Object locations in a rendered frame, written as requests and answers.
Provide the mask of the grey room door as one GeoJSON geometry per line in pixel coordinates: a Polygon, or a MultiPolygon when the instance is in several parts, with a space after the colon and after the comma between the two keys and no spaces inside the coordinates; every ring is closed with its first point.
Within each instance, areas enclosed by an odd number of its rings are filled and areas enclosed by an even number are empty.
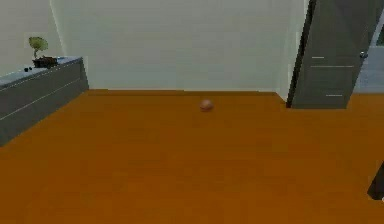
{"type": "Polygon", "coordinates": [[[346,108],[383,11],[384,0],[309,0],[286,106],[346,108]]]}

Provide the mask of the brown ball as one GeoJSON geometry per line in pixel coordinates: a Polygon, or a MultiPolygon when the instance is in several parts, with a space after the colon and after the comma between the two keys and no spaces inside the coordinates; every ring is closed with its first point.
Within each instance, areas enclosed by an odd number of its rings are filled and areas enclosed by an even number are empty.
{"type": "Polygon", "coordinates": [[[202,112],[209,112],[212,111],[214,108],[214,103],[210,99],[203,99],[200,102],[199,108],[202,112]]]}

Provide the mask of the grey chest of drawers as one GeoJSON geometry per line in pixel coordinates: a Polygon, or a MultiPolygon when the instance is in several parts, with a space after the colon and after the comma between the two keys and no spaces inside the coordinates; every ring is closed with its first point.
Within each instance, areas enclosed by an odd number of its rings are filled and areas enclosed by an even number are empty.
{"type": "Polygon", "coordinates": [[[88,89],[82,57],[0,77],[0,147],[88,89]]]}

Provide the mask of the black furniture corner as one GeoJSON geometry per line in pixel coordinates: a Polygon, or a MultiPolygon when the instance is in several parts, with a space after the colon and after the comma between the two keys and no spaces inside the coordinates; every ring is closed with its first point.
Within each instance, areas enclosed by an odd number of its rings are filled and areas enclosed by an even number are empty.
{"type": "Polygon", "coordinates": [[[367,194],[373,200],[384,200],[384,162],[378,168],[368,190],[367,194]]]}

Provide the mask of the green house plant in pot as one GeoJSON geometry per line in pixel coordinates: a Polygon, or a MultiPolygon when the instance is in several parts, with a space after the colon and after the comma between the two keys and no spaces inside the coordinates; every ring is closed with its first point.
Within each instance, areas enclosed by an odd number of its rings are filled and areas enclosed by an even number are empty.
{"type": "Polygon", "coordinates": [[[38,52],[48,49],[48,42],[39,36],[31,36],[28,38],[29,46],[33,49],[33,64],[36,68],[52,68],[58,65],[58,60],[55,57],[39,56],[38,52]]]}

